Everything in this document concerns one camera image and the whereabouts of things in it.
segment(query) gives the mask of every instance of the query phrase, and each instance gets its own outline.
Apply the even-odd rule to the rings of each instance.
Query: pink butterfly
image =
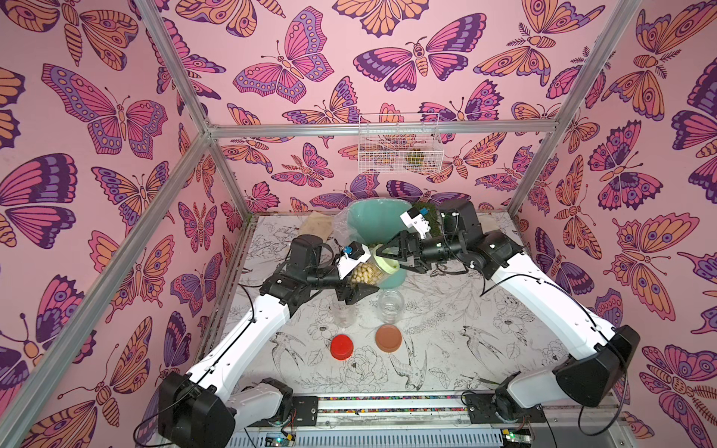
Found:
[[[230,232],[242,228],[244,225],[244,219],[242,219],[242,215],[239,213],[239,210],[237,210],[237,207],[234,207],[229,202],[225,201],[222,202],[222,211],[227,217],[227,228]]]
[[[186,42],[184,41],[184,38],[179,34],[179,31],[177,31],[176,25],[173,21],[169,19],[163,19],[164,20],[164,27],[166,28],[167,32],[169,33],[169,37],[172,39],[172,42],[174,43],[174,49],[177,51],[177,54],[179,55],[179,58],[182,61],[182,64],[184,65],[184,69],[186,70],[187,76],[189,77],[189,82],[191,83],[191,86],[194,87],[194,92],[199,95],[200,97],[207,97],[207,98],[214,98],[215,100],[221,100],[222,97],[219,96],[218,93],[207,87],[206,85],[200,83],[197,81],[198,79],[201,79],[201,75],[196,72],[205,72],[205,73],[224,73],[227,71],[224,67],[221,65],[217,65],[214,62],[208,60],[205,57],[201,57],[197,54],[189,54],[190,50],[187,46]],[[171,84],[172,90],[175,89],[174,86],[174,80],[172,80],[172,76],[169,74],[169,70],[167,69],[166,63],[164,62],[164,58],[160,54],[159,50],[157,49],[157,46],[154,44],[154,41],[152,40],[152,36],[149,35],[149,31],[147,30],[147,37],[149,38],[149,42],[152,44],[152,49],[154,49],[154,55],[157,57],[157,62],[159,62],[159,71],[157,72],[157,93],[162,93],[165,90],[167,90],[167,87]],[[184,109],[184,100],[179,94],[179,91],[177,92],[177,110],[179,112],[179,115],[181,115],[182,110]]]
[[[546,181],[553,171],[555,171],[557,166],[558,156],[548,159],[548,162],[538,176],[538,180],[533,185],[533,188],[528,192],[528,200],[531,204],[537,206],[538,210],[541,210],[545,216],[548,216],[548,213],[550,213],[550,201],[548,200],[548,194],[545,192],[545,189],[548,188],[550,183]]]
[[[184,220],[184,234],[190,238],[191,249],[198,251],[204,245],[209,250],[210,237],[214,234],[214,220],[217,218],[217,206],[213,206],[209,213],[206,212],[206,204],[201,208],[201,213],[194,203],[194,213],[184,202],[179,202],[179,215]]]
[[[306,95],[306,86],[300,80],[307,77],[319,82],[333,73],[333,68],[320,53],[326,43],[321,31],[323,14],[311,6],[301,11],[289,24],[284,38],[284,53],[277,63],[261,62],[243,69],[234,79],[241,92],[255,92],[265,97],[273,93],[296,104]],[[277,53],[279,41],[276,41]]]
[[[303,151],[304,163],[301,163],[301,159],[297,156],[291,155],[296,165],[284,165],[282,166],[287,170],[297,171],[285,171],[283,173],[277,173],[271,176],[272,179],[279,182],[291,182],[294,185],[302,186],[306,185],[318,188],[321,186],[321,182],[325,177],[332,178],[333,171],[326,168],[328,162],[325,158],[320,157],[316,152],[316,147],[311,143],[304,143]]]
[[[518,188],[518,181],[523,178],[523,174],[526,173],[528,165],[533,160],[533,153],[530,151],[532,145],[522,146],[518,149],[518,152],[513,157],[513,167],[506,168],[503,165],[505,173],[488,174],[481,178],[475,179],[476,185],[485,185],[486,187],[494,188],[498,191],[512,191]]]
[[[264,181],[254,185],[251,196],[246,190],[244,190],[244,194],[247,197],[247,207],[252,213],[267,211],[272,207],[278,207],[280,203],[279,198],[275,194],[271,194],[269,186]]]
[[[391,75],[384,83],[388,92],[413,90],[416,88],[416,69],[421,76],[428,76],[430,65],[436,77],[445,81],[455,70],[466,68],[466,56],[449,52],[471,52],[484,29],[485,14],[471,14],[443,27],[428,41],[425,48],[420,44],[425,39],[422,37],[416,42],[406,43],[413,44],[412,52],[396,47],[373,49],[357,56],[353,65],[364,76],[377,82]]]
[[[122,141],[129,140],[135,156],[152,158],[152,137],[162,134],[162,125],[167,121],[164,106],[139,100],[126,109],[123,104],[117,104],[115,109],[107,96],[90,81],[56,65],[42,66],[42,81],[62,98],[65,112],[89,123],[87,131],[97,154],[119,154]]]

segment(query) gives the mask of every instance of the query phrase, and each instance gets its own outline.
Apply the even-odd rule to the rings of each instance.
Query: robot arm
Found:
[[[523,302],[567,347],[569,356],[554,365],[509,376],[495,391],[495,411],[514,421],[537,404],[571,398],[595,407],[627,370],[640,342],[624,325],[612,325],[575,302],[502,232],[484,233],[469,201],[446,201],[439,207],[443,234],[429,238],[421,212],[402,216],[417,233],[400,232],[380,247],[379,256],[399,260],[404,269],[425,273],[432,263],[457,259],[487,280],[500,284]],[[322,240],[301,235],[292,241],[284,270],[260,288],[249,312],[221,343],[185,376],[171,373],[159,394],[158,432],[180,448],[225,447],[235,428],[261,419],[282,422],[290,415],[292,390],[271,378],[231,396],[243,371],[263,345],[296,310],[311,290],[334,289],[348,305],[378,290],[349,286],[346,276],[369,256],[369,248],[352,243],[321,267]]]

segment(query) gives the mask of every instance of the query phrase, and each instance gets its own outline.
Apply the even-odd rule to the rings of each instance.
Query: white wire basket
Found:
[[[386,118],[395,116],[395,113],[361,115],[365,120],[382,123],[382,126],[372,127],[374,123],[364,123],[363,119],[358,125],[358,171],[437,173],[441,169],[444,148],[436,122],[395,123],[396,130],[391,132]]]

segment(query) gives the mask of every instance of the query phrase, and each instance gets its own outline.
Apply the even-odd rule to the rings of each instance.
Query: table surface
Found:
[[[243,284],[260,285],[273,273],[306,218],[259,218],[244,263]],[[499,228],[522,244],[507,213],[478,218],[484,231]],[[396,324],[404,344],[394,353],[382,352],[374,342],[376,329],[383,324],[376,312],[377,295],[354,305],[356,323],[340,329],[329,310],[334,292],[324,291],[304,304],[265,345],[235,390],[267,377],[280,379],[299,394],[493,389],[484,379],[500,383],[518,370],[534,370],[567,354],[525,305],[500,287],[481,297],[482,288],[481,275],[473,271],[466,275],[409,272],[398,288],[406,302],[404,317]],[[258,289],[249,292],[256,297]],[[246,295],[237,288],[224,334],[248,310]],[[340,333],[348,335],[355,348],[345,361],[334,359],[328,349],[331,338]]]

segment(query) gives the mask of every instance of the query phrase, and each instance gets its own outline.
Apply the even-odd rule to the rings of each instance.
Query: red jar lid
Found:
[[[331,340],[331,355],[343,361],[351,357],[353,353],[353,342],[347,335],[336,335]]]

